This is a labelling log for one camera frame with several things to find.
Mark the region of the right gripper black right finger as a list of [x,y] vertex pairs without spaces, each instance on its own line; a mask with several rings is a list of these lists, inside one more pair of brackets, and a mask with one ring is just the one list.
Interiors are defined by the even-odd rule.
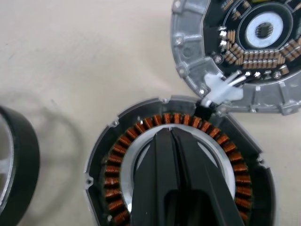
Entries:
[[242,226],[244,222],[220,170],[201,150],[194,136],[173,130],[178,169],[181,226]]

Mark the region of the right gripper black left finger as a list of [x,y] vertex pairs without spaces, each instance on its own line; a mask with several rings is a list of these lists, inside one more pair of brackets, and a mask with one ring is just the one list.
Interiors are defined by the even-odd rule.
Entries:
[[133,226],[178,226],[181,157],[173,131],[161,129],[137,168],[131,210]]

